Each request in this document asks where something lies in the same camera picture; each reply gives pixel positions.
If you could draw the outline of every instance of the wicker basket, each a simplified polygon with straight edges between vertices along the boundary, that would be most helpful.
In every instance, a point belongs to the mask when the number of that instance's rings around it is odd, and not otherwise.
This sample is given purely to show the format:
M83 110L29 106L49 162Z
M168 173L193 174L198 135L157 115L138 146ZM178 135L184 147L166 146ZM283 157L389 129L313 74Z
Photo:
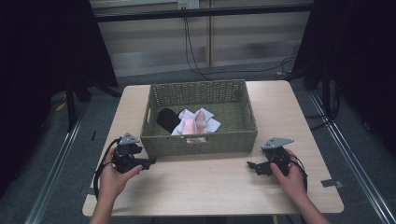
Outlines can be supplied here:
M164 108L176 113L205 108L221 123L215 133L170 135L157 124ZM205 81L151 85L140 135L150 156L173 156L223 152L251 152L257 136L256 122L244 80ZM205 143L187 138L205 137Z

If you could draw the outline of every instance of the black strap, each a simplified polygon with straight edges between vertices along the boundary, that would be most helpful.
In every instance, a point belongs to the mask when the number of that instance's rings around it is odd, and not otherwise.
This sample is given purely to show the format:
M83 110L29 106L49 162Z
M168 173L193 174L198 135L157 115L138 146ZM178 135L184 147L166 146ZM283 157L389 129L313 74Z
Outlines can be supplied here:
M100 165L98 167L98 169L95 171L95 176L93 178L93 191L95 192L95 197L96 200L98 200L99 197L99 187L98 187L98 182L99 182L99 176L102 173L103 169L105 169L105 159L107 157L108 151L110 151L111 147L115 144L115 143L119 143L119 141L121 140L121 137L118 139L114 139L110 145L108 146L108 148L106 149L105 155L103 155L103 158L100 162Z
M296 161L290 161L294 165L296 165L300 170L301 173L303 174L303 181L304 181L304 188L305 188L305 193L308 192L308 175L305 172L305 169Z

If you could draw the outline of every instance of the human arm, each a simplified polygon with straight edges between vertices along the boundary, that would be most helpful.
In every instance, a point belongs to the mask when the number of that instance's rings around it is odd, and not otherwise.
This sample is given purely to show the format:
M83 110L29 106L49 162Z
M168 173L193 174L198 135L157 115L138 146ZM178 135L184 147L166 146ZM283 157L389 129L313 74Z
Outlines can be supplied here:
M105 159L105 168L100 175L99 197L93 211L90 224L110 223L114 202L125 189L129 179L138 175L143 169L138 165L125 174L119 173L112 165L111 158L115 148L111 148Z
M291 155L291 159L296 161L295 155L291 150L288 150ZM304 182L302 178L302 172L295 165L291 164L289 168L289 174L284 176L279 170L276 164L270 164L274 175L276 176L279 184L282 186L285 194L291 199L291 201L297 206L301 215L303 216L307 224L328 224L329 220L320 213L317 207L311 202L305 193Z

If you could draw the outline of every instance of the wall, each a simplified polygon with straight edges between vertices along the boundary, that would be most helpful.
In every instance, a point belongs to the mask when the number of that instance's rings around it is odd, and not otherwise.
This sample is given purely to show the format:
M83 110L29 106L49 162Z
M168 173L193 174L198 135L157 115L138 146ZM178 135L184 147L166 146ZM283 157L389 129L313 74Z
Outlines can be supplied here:
M200 1L205 7L310 4L299 1ZM175 10L177 2L91 0L95 14ZM200 67L281 61L300 46L309 12L189 18L191 43ZM99 24L116 76L187 69L183 19L102 22Z

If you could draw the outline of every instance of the black cable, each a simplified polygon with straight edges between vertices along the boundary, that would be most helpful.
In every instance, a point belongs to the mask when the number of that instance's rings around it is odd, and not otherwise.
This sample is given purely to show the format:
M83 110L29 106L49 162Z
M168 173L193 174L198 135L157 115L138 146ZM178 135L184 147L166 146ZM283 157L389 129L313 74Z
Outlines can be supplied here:
M113 161L111 161L111 162L108 162L108 163L105 164L105 159L106 159L106 157L107 157L108 151L110 151L111 147L112 147L115 143L118 143L120 140L121 140L121 137L118 138L118 139L114 139L114 140L110 143L110 145L109 145L108 148L106 149L105 155L103 155L103 158L102 158L102 160L100 161L100 164L99 164L98 169L95 171L95 176L94 176L94 178L93 178L93 191L95 192L96 200L98 200L98 197L99 197L99 188L98 188L99 176L100 176L100 174L102 173L103 169L105 169L105 167L106 167L108 164L110 164L110 163L113 162Z
M293 56L293 57L285 58L285 59L282 60L282 63L280 63L279 65L276 65L276 66L270 67L270 68L266 68L266 69L261 69L261 70L244 70L244 71L237 71L237 70L234 70L234 71L218 71L218 72L203 73L203 72L201 72L201 70L199 69L199 67L198 67L198 65L197 65L197 63L196 63L196 61L195 61L194 53L193 53L193 50L192 50L191 39L190 39L190 27L189 27L189 22L188 22L187 18L184 18L184 28L185 28L185 34L186 34L185 37L186 37L186 57L187 57L187 64L189 65L189 68L190 68L190 70L191 70L192 72L201 75L201 76L202 76L203 78L205 78L206 80L210 80L210 79L208 79L208 78L205 77L205 76L215 75L215 74L222 74L222 73L259 73L259 72L266 72L266 71L270 71L270 70L276 69L276 68L278 68L278 67L280 67L280 66L283 66L285 63L288 63L288 62L291 61L291 59L295 58L294 56ZM191 65L190 65L190 60L189 60L188 53L187 53L187 52L188 52L188 51L187 51L187 40L189 40L189 42L190 42L191 55L192 55L192 58L193 58L193 61L194 61L194 64L195 64L195 69L196 69L197 71L195 71L195 70L191 67Z
M282 60L282 75L281 76L278 76L277 78L276 78L276 80L280 80L282 77L283 77L283 75L285 75L285 63L288 63L288 62L290 62L291 60L293 60L293 59L296 59L296 57L288 57L288 58L285 58L285 59L283 59Z
M300 171L302 173L302 176L303 176L303 183L304 183L305 193L307 193L308 192L308 175L305 172L304 165L300 161L300 159L298 159L296 156L289 155L289 157L293 157L294 159L297 160L297 161L290 160L290 163L296 165L300 169ZM289 223L294 224L294 222L291 220L291 218L289 216L286 216L286 219L288 220ZM305 220L304 220L303 216L300 216L300 219L301 219L301 222L303 224L305 224Z
M341 104L340 94L341 94L341 91L338 88L338 86L336 86L335 93L334 93L334 96L333 96L333 99L332 99L332 112L331 112L330 115L323 114L323 115L305 116L306 119L323 119L323 118L328 117L327 121L319 124L318 126L310 128L311 131L314 131L314 130L319 129L319 128L325 126L325 125L328 125L328 124L330 124L331 122L333 122L335 120L335 118L338 115L338 112L339 112L339 109L340 109L340 104Z

